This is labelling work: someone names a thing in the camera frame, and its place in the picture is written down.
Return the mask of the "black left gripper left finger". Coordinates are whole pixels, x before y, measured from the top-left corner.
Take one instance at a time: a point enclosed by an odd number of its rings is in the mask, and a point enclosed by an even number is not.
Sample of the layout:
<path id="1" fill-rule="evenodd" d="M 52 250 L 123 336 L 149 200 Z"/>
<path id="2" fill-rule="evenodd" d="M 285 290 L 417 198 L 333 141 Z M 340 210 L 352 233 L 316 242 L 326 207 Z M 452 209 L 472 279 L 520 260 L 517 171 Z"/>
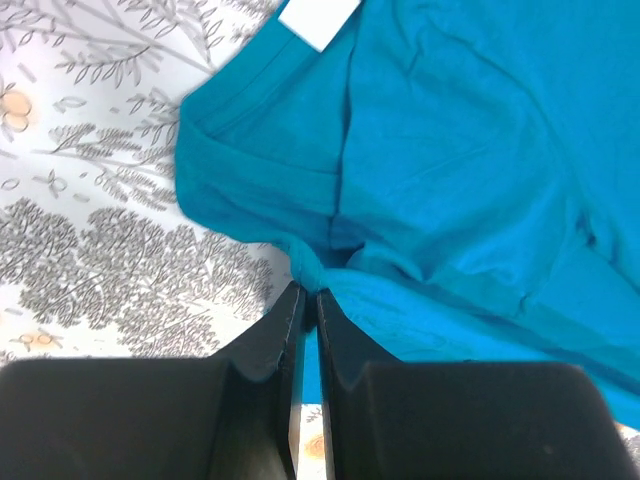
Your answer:
<path id="1" fill-rule="evenodd" d="M 204 358 L 22 360 L 1 371 L 5 479 L 292 479 L 306 294 Z"/>

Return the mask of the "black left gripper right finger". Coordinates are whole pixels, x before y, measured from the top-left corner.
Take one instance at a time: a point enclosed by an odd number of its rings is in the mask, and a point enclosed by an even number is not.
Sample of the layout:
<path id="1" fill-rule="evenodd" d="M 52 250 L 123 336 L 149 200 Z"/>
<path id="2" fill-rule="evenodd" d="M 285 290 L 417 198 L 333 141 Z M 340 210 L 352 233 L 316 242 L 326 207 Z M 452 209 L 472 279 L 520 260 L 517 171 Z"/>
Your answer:
<path id="1" fill-rule="evenodd" d="M 635 479 L 602 395 L 561 363 L 407 363 L 316 299 L 331 479 Z"/>

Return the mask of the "teal blue t shirt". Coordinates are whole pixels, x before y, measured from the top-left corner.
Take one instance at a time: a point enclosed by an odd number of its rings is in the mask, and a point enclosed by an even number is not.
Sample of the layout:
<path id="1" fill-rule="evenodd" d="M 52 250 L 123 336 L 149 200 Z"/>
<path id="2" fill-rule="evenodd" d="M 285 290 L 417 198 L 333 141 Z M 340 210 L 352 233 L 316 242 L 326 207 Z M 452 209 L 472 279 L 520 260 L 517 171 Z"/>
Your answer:
<path id="1" fill-rule="evenodd" d="M 398 357 L 577 364 L 638 426 L 637 2 L 287 1 L 175 171 Z"/>

